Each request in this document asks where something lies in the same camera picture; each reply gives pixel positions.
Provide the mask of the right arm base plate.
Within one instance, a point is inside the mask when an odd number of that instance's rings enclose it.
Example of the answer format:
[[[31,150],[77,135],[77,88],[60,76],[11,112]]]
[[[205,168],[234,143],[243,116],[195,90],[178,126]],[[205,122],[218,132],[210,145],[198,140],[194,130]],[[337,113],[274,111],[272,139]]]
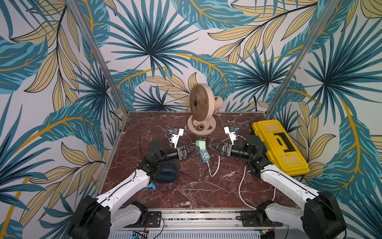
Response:
[[[279,222],[270,221],[265,212],[262,211],[240,211],[236,219],[242,222],[243,227],[282,227]]]

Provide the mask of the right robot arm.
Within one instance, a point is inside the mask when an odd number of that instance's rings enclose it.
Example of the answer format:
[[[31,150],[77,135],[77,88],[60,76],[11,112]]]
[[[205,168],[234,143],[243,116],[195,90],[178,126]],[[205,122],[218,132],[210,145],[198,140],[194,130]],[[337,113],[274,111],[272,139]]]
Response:
[[[243,146],[222,144],[219,154],[246,161],[247,172],[271,184],[292,199],[296,208],[268,200],[257,206],[254,219],[259,225],[281,223],[299,229],[311,239],[335,239],[347,233],[338,202],[328,191],[317,191],[276,167],[266,156],[268,148],[258,136],[250,135]]]

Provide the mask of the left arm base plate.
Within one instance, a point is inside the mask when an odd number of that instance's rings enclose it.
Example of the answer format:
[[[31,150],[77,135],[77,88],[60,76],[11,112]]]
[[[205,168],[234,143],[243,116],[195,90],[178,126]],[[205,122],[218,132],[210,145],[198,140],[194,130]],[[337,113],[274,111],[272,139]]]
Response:
[[[160,228],[162,223],[162,212],[161,211],[148,211],[145,214],[144,220],[140,224],[142,228]]]

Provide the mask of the teal white power strip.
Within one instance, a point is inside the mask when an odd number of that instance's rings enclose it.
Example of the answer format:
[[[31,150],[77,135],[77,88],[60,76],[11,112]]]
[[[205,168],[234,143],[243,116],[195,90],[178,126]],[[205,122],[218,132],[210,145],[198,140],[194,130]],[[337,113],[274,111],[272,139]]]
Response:
[[[203,163],[207,163],[210,161],[210,154],[207,149],[200,149],[199,154],[201,156]]]

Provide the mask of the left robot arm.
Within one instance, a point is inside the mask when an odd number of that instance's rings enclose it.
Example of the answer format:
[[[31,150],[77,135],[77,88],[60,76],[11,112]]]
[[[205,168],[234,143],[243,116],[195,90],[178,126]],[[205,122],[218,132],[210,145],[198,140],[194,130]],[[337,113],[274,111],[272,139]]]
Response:
[[[149,143],[146,155],[133,173],[109,191],[97,197],[87,196],[79,205],[71,219],[68,234],[73,239],[107,239],[110,234],[144,221],[145,206],[134,202],[126,209],[121,206],[140,190],[146,188],[160,175],[161,163],[184,161],[200,151],[184,146],[164,148],[159,140]]]

